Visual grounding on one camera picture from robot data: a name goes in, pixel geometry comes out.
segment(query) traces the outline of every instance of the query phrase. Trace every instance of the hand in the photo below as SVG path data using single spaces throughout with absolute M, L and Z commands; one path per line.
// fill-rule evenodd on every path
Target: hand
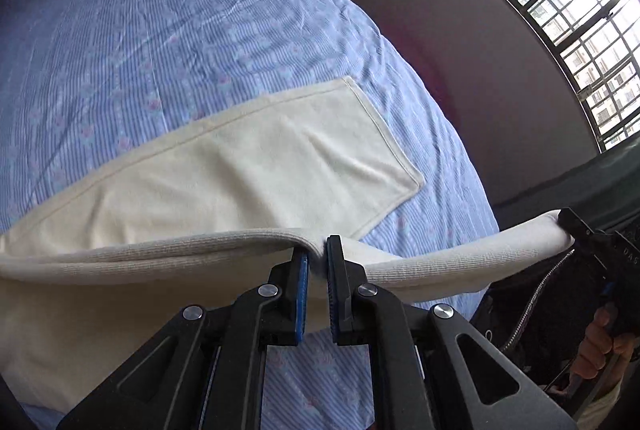
M 614 340 L 611 339 L 605 330 L 611 316 L 604 307 L 596 311 L 593 321 L 587 326 L 585 337 L 578 347 L 578 356 L 571 366 L 573 374 L 577 374 L 585 380 L 592 380 L 597 376 L 598 371 L 605 366 L 606 354 L 613 349 L 614 353 L 620 355 L 609 378 L 602 385 L 602 389 L 598 393 L 599 397 L 608 394 L 622 379 L 636 342 L 636 337 L 628 333 L 621 334 Z

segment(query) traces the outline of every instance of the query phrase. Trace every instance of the wrinkled fabric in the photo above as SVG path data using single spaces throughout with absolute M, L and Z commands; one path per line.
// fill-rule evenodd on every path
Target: wrinkled fabric
M 425 187 L 363 241 L 402 257 L 497 230 L 455 130 L 349 0 L 2 0 L 0 230 L 102 164 L 262 93 L 350 74 Z M 466 317 L 481 293 L 447 299 Z M 270 349 L 262 427 L 363 429 L 365 349 Z

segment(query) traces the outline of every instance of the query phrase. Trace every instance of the silver screw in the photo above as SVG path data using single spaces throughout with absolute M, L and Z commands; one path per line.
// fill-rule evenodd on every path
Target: silver screw
M 189 307 L 185 307 L 184 311 L 182 311 L 182 318 L 185 320 L 197 320 L 202 316 L 202 307 L 198 307 L 197 305 L 189 305 Z
M 362 296 L 375 296 L 378 294 L 378 288 L 373 284 L 360 284 L 358 293 Z
M 453 316 L 453 307 L 447 304 L 438 304 L 433 308 L 433 314 L 435 314 L 438 318 L 443 318 L 446 320 Z
M 265 284 L 258 287 L 258 295 L 270 298 L 278 294 L 278 287 L 273 284 Z

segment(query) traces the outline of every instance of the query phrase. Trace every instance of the bed sheet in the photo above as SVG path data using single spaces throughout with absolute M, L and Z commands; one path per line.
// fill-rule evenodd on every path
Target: bed sheet
M 1 0 L 0 231 L 88 172 L 262 93 L 351 75 L 426 185 L 363 241 L 402 257 L 497 231 L 455 130 L 349 0 Z M 482 291 L 447 299 L 465 317 Z M 366 349 L 270 348 L 262 428 L 363 429 Z

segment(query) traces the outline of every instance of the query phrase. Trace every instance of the gray wall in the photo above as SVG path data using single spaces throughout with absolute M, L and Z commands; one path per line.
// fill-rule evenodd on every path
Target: gray wall
M 556 62 L 505 0 L 353 0 L 428 54 L 492 204 L 597 155 Z

